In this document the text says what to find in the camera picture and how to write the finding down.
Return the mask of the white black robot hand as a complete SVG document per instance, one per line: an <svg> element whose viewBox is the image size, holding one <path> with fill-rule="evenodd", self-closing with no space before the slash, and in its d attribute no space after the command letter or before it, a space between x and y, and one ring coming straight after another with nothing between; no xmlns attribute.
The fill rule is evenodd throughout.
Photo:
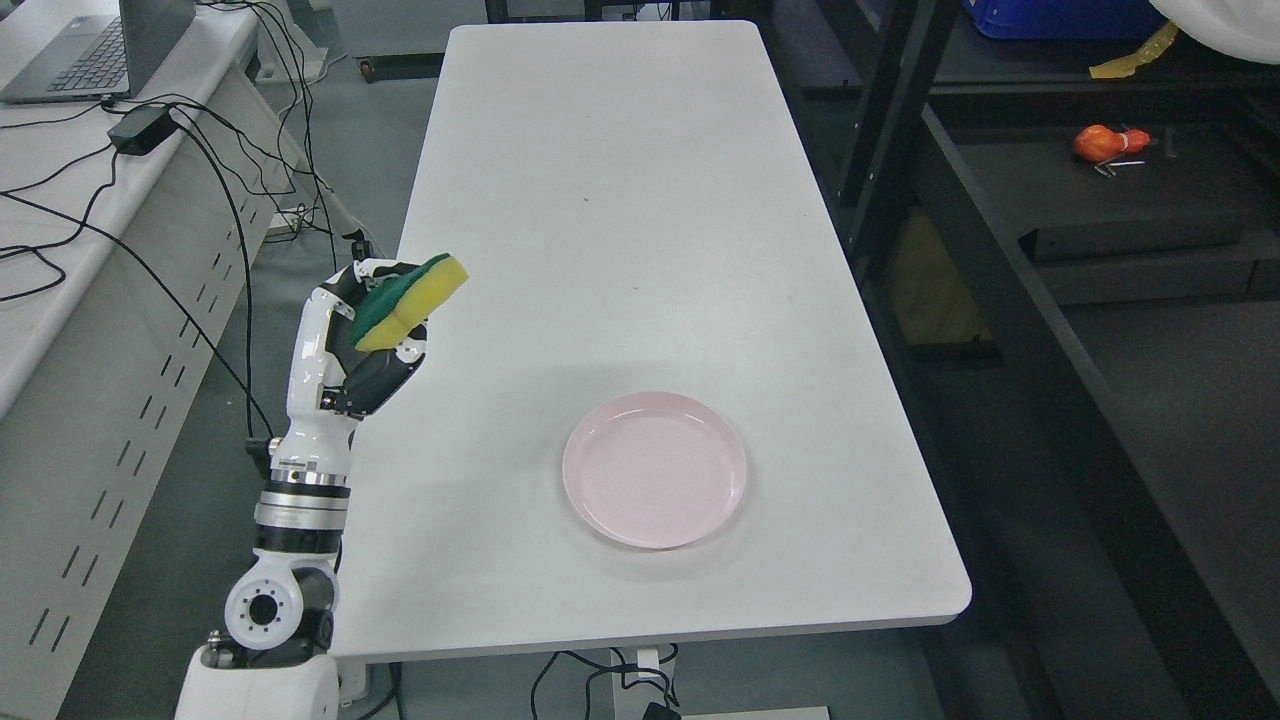
<svg viewBox="0 0 1280 720"><path fill-rule="evenodd" d="M361 315L384 306L381 284L419 272L412 263L367 259L317 286L303 305L285 397L287 433L271 452L274 479L338 486L351 469L358 424L379 410L422 365L426 324L389 348L356 348Z"/></svg>

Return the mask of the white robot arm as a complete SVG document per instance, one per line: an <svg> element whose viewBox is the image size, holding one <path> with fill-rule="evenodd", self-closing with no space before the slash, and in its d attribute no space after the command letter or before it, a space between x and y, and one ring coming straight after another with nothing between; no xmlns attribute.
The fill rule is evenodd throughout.
<svg viewBox="0 0 1280 720"><path fill-rule="evenodd" d="M253 510L253 562L223 625L195 651L179 719L334 719L334 564L349 506L349 442L291 436L271 454Z"/></svg>

